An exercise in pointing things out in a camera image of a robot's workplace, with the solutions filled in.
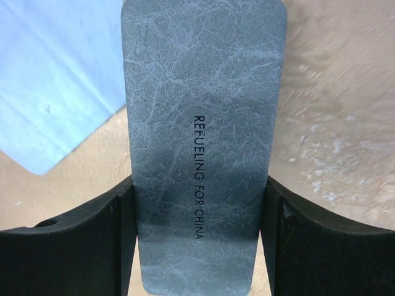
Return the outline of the grey glasses case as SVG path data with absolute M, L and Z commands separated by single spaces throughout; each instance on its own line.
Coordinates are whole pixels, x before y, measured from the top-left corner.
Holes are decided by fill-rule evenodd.
M 143 287 L 154 295 L 247 295 L 286 8 L 126 1 L 121 26 Z

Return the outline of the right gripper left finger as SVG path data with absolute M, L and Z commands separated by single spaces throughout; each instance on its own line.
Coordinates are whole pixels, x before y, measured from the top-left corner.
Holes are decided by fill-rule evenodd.
M 1 295 L 127 295 L 135 244 L 127 177 L 32 228 L 1 231 Z

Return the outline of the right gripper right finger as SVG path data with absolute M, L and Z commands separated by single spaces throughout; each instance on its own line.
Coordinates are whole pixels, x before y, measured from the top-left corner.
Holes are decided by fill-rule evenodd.
M 394 231 L 335 214 L 272 177 L 262 235 L 272 295 L 394 295 Z

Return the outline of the blue cleaning cloth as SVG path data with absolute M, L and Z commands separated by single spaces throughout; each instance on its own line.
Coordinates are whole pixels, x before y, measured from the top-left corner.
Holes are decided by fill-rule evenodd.
M 122 1 L 1 2 L 1 150 L 43 175 L 125 105 Z

